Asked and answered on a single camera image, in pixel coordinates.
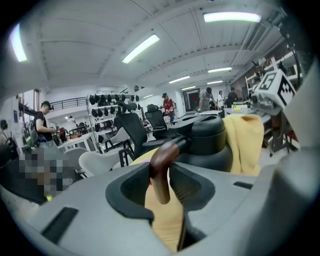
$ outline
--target black office chair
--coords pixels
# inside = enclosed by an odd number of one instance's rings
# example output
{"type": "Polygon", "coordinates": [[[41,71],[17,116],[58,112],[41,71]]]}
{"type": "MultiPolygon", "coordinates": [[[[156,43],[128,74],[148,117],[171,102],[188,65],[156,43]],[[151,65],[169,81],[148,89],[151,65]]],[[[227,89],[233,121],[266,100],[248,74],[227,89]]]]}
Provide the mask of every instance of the black office chair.
{"type": "Polygon", "coordinates": [[[176,131],[168,129],[162,112],[157,108],[157,106],[148,105],[147,110],[148,112],[145,112],[144,115],[150,122],[153,128],[152,134],[157,140],[166,138],[174,139],[177,137],[176,131]]]}
{"type": "Polygon", "coordinates": [[[134,143],[133,154],[136,158],[171,140],[170,138],[165,138],[147,142],[146,131],[136,113],[120,114],[117,118],[134,143]]]}

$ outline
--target yellow cloth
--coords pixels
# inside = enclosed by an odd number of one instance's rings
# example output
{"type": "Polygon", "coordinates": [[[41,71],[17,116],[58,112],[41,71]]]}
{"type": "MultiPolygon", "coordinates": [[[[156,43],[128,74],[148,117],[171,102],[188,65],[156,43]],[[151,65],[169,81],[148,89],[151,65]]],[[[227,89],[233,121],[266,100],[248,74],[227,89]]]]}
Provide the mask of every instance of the yellow cloth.
{"type": "Polygon", "coordinates": [[[257,176],[265,130],[260,116],[230,114],[223,121],[233,155],[230,173],[257,176]]]}

